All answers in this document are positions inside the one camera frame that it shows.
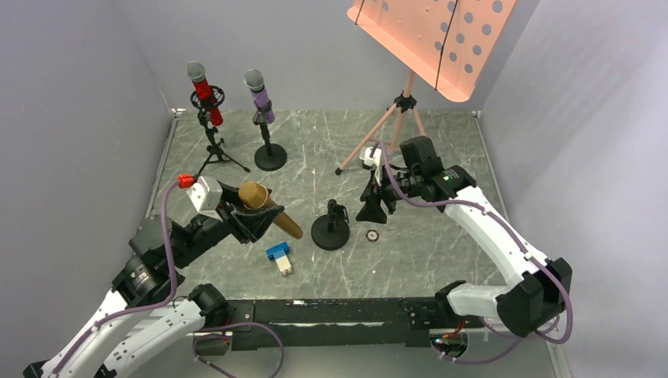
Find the gold microphone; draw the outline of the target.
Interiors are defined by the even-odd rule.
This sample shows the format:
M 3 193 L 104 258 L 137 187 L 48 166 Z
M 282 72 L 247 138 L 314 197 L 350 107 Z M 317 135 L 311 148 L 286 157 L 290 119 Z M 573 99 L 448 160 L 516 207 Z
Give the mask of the gold microphone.
M 239 198 L 248 209 L 264 209 L 277 206 L 272 200 L 269 189 L 258 182 L 246 181 L 239 187 Z M 285 212 L 277 216 L 273 223 L 295 239 L 303 237 L 301 227 Z

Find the black round-base clip mic stand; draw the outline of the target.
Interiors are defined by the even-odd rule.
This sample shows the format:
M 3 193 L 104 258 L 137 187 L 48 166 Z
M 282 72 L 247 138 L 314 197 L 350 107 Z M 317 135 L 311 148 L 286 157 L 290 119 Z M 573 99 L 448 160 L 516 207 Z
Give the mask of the black round-base clip mic stand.
M 350 234 L 347 208 L 335 199 L 329 199 L 327 213 L 319 216 L 311 226 L 312 240 L 322 250 L 334 251 L 345 246 Z

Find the black round-base fork mic stand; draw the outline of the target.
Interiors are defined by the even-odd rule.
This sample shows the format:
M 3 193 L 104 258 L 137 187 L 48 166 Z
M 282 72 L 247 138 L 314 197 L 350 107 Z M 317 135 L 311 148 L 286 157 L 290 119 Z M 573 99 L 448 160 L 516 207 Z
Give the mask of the black round-base fork mic stand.
M 254 163 L 256 166 L 266 172 L 281 169 L 287 162 L 288 156 L 286 150 L 279 144 L 272 143 L 268 127 L 268 118 L 272 109 L 272 102 L 268 101 L 266 105 L 256 106 L 256 112 L 252 118 L 255 125 L 259 126 L 264 144 L 254 153 Z

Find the black tripod shock mount stand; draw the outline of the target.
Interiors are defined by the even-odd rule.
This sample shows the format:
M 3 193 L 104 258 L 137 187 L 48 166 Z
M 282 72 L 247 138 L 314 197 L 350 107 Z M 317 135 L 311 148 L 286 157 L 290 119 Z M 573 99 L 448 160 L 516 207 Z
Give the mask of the black tripod shock mount stand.
M 193 91 L 190 97 L 191 104 L 198 110 L 197 117 L 199 123 L 204 127 L 205 135 L 209 141 L 209 145 L 206 147 L 206 150 L 209 153 L 208 158 L 202 163 L 196 175 L 201 176 L 207 165 L 230 162 L 241 167 L 244 172 L 250 172 L 251 170 L 248 167 L 242 165 L 236 159 L 224 152 L 223 145 L 225 144 L 225 141 L 223 138 L 220 138 L 219 140 L 215 139 L 218 129 L 217 126 L 213 124 L 212 111 L 218 109 L 224 102 L 225 93 L 218 86 L 211 86 L 210 88 L 212 95 L 207 99 L 201 99 L 197 91 Z

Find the purple glitter microphone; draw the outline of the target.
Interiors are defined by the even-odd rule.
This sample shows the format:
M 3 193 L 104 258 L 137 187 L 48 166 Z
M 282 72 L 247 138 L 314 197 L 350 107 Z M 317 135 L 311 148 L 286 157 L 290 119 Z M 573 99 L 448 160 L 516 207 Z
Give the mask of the purple glitter microphone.
M 273 123 L 275 115 L 269 94 L 265 88 L 265 79 L 262 73 L 257 69 L 248 70 L 244 76 L 244 83 L 250 90 L 254 104 L 258 109 L 263 110 L 266 106 L 269 106 L 269 109 L 265 112 L 265 119 L 268 124 Z

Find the red glitter microphone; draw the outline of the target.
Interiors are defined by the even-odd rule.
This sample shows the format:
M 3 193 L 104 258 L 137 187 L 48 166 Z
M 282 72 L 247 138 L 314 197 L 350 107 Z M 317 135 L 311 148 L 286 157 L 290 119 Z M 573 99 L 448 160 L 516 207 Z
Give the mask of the red glitter microphone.
M 196 97 L 199 99 L 200 108 L 210 115 L 210 122 L 217 127 L 222 125 L 223 117 L 216 104 L 213 88 L 206 79 L 206 69 L 199 61 L 190 61 L 186 66 L 186 73 L 194 85 Z

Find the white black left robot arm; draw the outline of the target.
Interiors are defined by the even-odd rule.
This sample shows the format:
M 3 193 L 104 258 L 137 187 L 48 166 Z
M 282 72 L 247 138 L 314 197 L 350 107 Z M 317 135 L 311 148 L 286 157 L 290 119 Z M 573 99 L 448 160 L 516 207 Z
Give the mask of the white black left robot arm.
M 224 338 L 227 330 L 252 328 L 244 314 L 213 285 L 176 297 L 188 266 L 227 237 L 258 241 L 284 214 L 259 184 L 231 187 L 210 176 L 182 175 L 196 215 L 182 226 L 165 211 L 145 219 L 130 240 L 132 256 L 102 303 L 67 345 L 45 361 L 29 364 L 26 377 L 126 377 L 188 334 L 195 341 Z

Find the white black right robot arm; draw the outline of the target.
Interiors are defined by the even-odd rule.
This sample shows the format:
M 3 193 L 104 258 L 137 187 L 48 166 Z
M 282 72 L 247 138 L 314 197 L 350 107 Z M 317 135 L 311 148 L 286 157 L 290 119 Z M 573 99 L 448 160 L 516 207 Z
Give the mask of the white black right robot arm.
M 404 167 L 394 167 L 384 143 L 365 148 L 360 159 L 370 171 L 357 221 L 384 224 L 403 200 L 436 208 L 462 227 L 501 273 L 501 286 L 460 280 L 437 291 L 426 308 L 428 319 L 482 317 L 501 321 L 517 337 L 543 336 L 540 327 L 566 315 L 564 343 L 573 329 L 570 283 L 573 270 L 563 258 L 551 259 L 510 226 L 461 166 L 443 166 L 430 138 L 401 143 Z

